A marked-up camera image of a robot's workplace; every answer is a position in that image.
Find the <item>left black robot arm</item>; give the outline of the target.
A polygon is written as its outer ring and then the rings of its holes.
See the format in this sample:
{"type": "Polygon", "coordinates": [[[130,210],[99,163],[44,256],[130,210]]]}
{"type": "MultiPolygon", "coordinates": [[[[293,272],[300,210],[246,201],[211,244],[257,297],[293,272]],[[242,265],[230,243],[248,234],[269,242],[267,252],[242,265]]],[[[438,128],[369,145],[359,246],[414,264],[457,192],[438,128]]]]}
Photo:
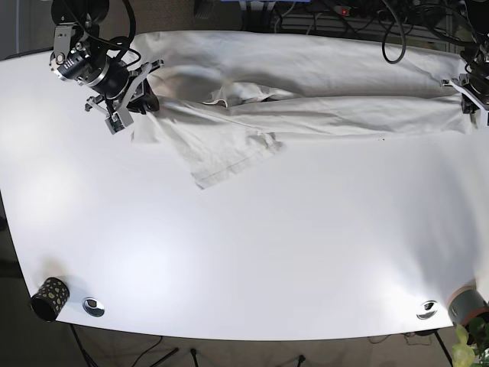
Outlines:
{"type": "Polygon", "coordinates": [[[488,126],[488,2],[487,1],[384,1],[390,13],[381,50],[389,64],[399,63],[407,50],[406,23],[420,23],[440,41],[460,49],[465,62],[464,71],[452,78],[444,78],[444,87],[462,94],[462,111],[478,113],[478,124],[488,126]],[[390,59],[386,43],[393,29],[400,38],[400,54],[390,59]]]}

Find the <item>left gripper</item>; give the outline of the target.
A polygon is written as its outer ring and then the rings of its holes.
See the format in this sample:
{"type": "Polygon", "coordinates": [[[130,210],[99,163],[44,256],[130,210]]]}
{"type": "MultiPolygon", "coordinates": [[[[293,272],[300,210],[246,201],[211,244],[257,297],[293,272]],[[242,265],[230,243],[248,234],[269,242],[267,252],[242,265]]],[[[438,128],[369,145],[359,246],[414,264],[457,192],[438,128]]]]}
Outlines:
{"type": "Polygon", "coordinates": [[[442,86],[452,87],[462,95],[461,110],[470,115],[477,127],[488,127],[488,80],[476,82],[470,73],[442,80],[442,86]]]}

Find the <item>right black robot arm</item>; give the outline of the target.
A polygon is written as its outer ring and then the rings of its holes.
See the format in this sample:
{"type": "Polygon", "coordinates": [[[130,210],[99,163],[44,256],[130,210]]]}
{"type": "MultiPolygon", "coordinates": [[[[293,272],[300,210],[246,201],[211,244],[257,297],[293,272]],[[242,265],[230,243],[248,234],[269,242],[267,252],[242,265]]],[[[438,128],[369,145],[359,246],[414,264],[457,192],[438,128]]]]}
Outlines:
{"type": "Polygon", "coordinates": [[[108,1],[54,1],[51,17],[55,24],[50,70],[62,81],[74,81],[96,92],[86,100],[85,111],[97,110],[114,135],[134,122],[134,113],[157,112],[160,103],[148,75],[164,62],[142,63],[131,47],[136,19],[129,1],[123,2],[129,20],[127,36],[106,40],[100,24],[109,10],[108,1]]]}

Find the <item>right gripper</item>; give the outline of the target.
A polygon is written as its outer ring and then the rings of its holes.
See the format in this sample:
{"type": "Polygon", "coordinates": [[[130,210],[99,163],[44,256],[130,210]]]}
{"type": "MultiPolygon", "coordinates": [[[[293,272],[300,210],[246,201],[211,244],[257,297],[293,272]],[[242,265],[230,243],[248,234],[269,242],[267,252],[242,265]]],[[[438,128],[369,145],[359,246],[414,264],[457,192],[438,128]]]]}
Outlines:
{"type": "Polygon", "coordinates": [[[124,87],[112,98],[107,93],[99,92],[86,100],[85,111],[95,109],[105,116],[105,123],[114,135],[128,126],[134,119],[131,113],[146,115],[148,112],[158,112],[160,103],[147,81],[149,74],[159,70],[164,65],[162,60],[144,63],[136,70],[128,71],[124,87]]]}

